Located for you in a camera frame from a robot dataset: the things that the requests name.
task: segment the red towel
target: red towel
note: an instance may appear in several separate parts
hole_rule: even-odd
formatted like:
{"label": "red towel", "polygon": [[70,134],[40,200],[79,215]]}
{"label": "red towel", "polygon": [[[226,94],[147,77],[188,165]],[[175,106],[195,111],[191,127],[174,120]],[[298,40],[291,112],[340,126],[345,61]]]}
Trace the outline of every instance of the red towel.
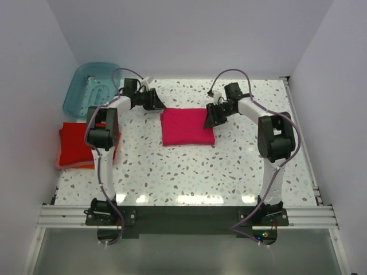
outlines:
{"label": "red towel", "polygon": [[56,168],[94,168],[92,150],[84,143],[86,123],[64,122],[59,130],[61,145],[56,161]]}
{"label": "red towel", "polygon": [[214,145],[213,129],[204,129],[206,109],[166,108],[161,114],[163,146]]}

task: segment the white side panel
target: white side panel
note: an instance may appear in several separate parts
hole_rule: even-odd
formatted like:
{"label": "white side panel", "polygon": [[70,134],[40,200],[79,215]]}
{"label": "white side panel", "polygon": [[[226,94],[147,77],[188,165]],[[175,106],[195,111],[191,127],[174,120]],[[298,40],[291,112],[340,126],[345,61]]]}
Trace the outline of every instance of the white side panel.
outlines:
{"label": "white side panel", "polygon": [[365,0],[335,0],[290,81],[318,186],[358,274],[367,270],[366,10]]}
{"label": "white side panel", "polygon": [[56,184],[62,105],[77,68],[44,0],[0,8],[0,270],[20,274]]}
{"label": "white side panel", "polygon": [[292,73],[332,0],[48,2],[79,63],[181,78],[234,67],[269,78]]}

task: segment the transparent blue bin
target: transparent blue bin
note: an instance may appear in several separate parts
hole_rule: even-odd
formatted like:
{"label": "transparent blue bin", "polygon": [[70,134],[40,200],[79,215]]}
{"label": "transparent blue bin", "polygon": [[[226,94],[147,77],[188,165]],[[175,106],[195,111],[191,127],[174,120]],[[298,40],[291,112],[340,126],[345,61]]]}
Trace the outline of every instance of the transparent blue bin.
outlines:
{"label": "transparent blue bin", "polygon": [[[63,110],[71,117],[85,119],[89,106],[98,106],[110,101],[117,94],[111,74],[119,65],[105,62],[92,62],[80,66],[70,83],[65,97]],[[121,71],[117,71],[114,80],[120,84]]]}

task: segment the magenta towel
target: magenta towel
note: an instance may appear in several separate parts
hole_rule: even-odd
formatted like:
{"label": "magenta towel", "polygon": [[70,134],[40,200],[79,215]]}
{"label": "magenta towel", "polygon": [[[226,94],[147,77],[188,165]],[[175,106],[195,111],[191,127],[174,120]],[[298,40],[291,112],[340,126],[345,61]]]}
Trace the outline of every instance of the magenta towel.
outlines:
{"label": "magenta towel", "polygon": [[213,129],[204,129],[206,109],[166,108],[161,114],[163,146],[214,145]]}

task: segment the purple cable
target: purple cable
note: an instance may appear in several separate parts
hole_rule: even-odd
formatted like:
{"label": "purple cable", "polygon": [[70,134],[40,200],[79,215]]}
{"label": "purple cable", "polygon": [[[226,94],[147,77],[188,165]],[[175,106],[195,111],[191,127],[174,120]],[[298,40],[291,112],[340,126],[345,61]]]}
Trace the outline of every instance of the purple cable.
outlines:
{"label": "purple cable", "polygon": [[[216,83],[216,81],[218,80],[218,78],[225,72],[230,72],[230,71],[236,71],[236,72],[240,72],[242,73],[246,79],[247,79],[247,83],[248,83],[248,92],[249,92],[249,95],[250,95],[250,99],[251,101],[256,105],[258,106],[259,108],[261,108],[262,110],[268,112],[268,113],[271,113],[273,115],[278,115],[278,116],[281,116],[282,118],[286,119],[289,123],[292,124],[294,130],[296,131],[297,133],[297,137],[298,137],[298,144],[297,144],[297,148],[296,150],[294,151],[294,153],[288,158],[286,159],[281,165],[279,165],[279,169],[282,169],[291,159],[293,159],[295,157],[295,155],[299,152],[300,150],[300,145],[301,145],[301,136],[300,136],[300,132],[299,132],[299,129],[297,127],[297,125],[287,116],[285,116],[284,114],[282,113],[277,113],[277,112],[274,112],[272,110],[268,110],[267,108],[265,108],[264,106],[262,106],[260,103],[256,102],[254,99],[253,99],[253,95],[252,95],[252,91],[251,91],[251,83],[250,83],[250,79],[248,77],[248,75],[242,71],[242,70],[239,70],[239,69],[227,69],[227,70],[224,70],[223,72],[221,72],[220,74],[218,74],[218,76],[214,79],[213,81],[213,84],[212,86],[210,87],[209,91],[211,91],[214,87],[214,84]],[[257,206],[254,208],[254,210],[252,210],[252,212],[246,216],[244,219],[240,220],[240,222],[236,223],[235,225],[231,226],[229,229],[230,231],[233,231],[235,233],[239,233],[241,235],[244,235],[250,239],[253,239],[254,241],[258,241],[257,239],[255,239],[253,236],[245,233],[245,232],[242,232],[242,231],[239,231],[239,230],[236,230],[235,228],[242,225],[243,223],[245,223],[246,221],[248,221],[253,215],[255,215],[255,213],[260,209],[260,207],[263,205],[267,195],[269,194],[270,192],[270,188],[271,186],[273,185],[274,181],[275,181],[275,178],[277,176],[277,174],[279,173],[279,169],[276,170],[273,174],[273,177],[271,178],[270,182],[269,182],[269,186],[268,188],[266,189],[265,191],[265,194],[264,194],[264,197],[261,199],[260,203],[257,204]]]}
{"label": "purple cable", "polygon": [[250,99],[251,99],[251,100],[253,100],[252,91],[251,91],[250,78],[248,77],[248,75],[247,75],[243,70],[240,70],[240,69],[227,69],[227,70],[224,70],[223,72],[221,72],[220,74],[218,74],[218,76],[214,79],[213,84],[212,84],[212,86],[210,87],[209,91],[213,90],[213,87],[214,87],[215,83],[217,82],[218,78],[219,78],[222,74],[224,74],[224,73],[226,73],[226,72],[232,72],[232,71],[240,72],[240,73],[242,73],[242,74],[246,77],[246,79],[247,79],[247,84],[248,84],[248,92],[249,92],[249,94],[250,94]]}
{"label": "purple cable", "polygon": [[127,69],[127,68],[117,68],[117,69],[115,69],[115,70],[112,72],[111,80],[112,80],[113,85],[114,85],[114,86],[115,86],[115,88],[116,88],[116,91],[117,91],[117,97],[120,97],[119,87],[118,87],[118,86],[117,86],[117,84],[115,83],[115,79],[114,79],[114,77],[115,77],[115,73],[116,73],[118,70],[127,70],[128,72],[135,73],[135,74],[136,74],[138,77],[140,77],[141,79],[143,79],[143,77],[142,77],[140,74],[138,74],[137,72],[135,72],[135,71],[133,71],[133,70],[130,70],[130,69]]}

